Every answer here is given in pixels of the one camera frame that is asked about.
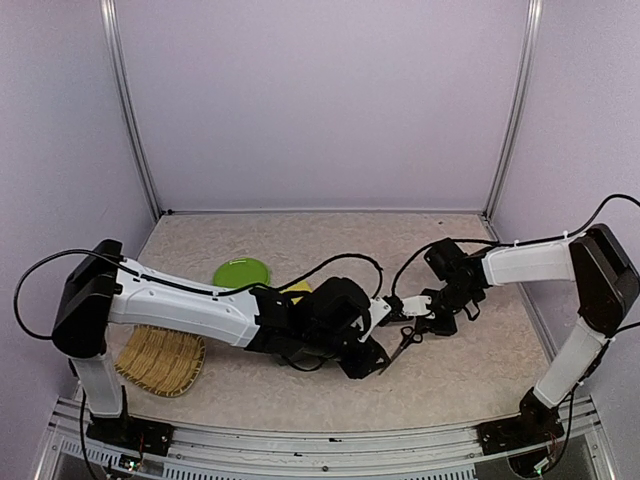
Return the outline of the black handled scissors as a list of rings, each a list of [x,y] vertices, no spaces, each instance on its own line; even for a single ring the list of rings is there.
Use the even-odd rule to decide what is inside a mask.
[[[411,345],[419,344],[423,341],[423,334],[419,333],[414,326],[405,326],[401,329],[402,339],[400,344],[392,353],[388,363],[378,372],[382,375],[394,363],[394,361]]]

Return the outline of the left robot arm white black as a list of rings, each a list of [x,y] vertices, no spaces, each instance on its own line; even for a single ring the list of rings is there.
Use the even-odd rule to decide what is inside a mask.
[[[382,299],[346,277],[331,277],[311,291],[261,282],[214,287],[152,270],[125,257],[121,242],[105,239],[92,249],[67,249],[39,260],[22,274],[14,292],[19,294],[37,269],[74,255],[82,260],[66,278],[50,333],[26,333],[51,342],[72,362],[90,412],[118,444],[133,443],[140,424],[125,411],[125,394],[109,362],[110,324],[194,334],[276,355],[289,365],[300,356],[334,361],[356,380],[390,362],[373,337],[387,313]]]

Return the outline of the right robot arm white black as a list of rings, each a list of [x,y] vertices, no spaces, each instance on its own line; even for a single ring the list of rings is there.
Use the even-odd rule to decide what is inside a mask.
[[[520,394],[555,359],[576,321],[578,295],[568,281],[525,282],[490,294],[480,337],[470,328],[462,365],[416,351],[387,381],[390,398],[376,416],[381,428],[409,429],[484,421],[514,414]]]

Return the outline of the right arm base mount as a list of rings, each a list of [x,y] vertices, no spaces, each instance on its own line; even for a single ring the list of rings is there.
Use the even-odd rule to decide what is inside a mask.
[[[546,406],[531,388],[511,417],[487,421],[476,426],[484,455],[493,455],[534,446],[565,434],[558,406]]]

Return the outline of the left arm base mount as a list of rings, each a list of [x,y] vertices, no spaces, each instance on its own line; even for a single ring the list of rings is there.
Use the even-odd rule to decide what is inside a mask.
[[[127,416],[126,418],[93,418],[87,436],[104,444],[166,457],[174,427],[171,424]]]

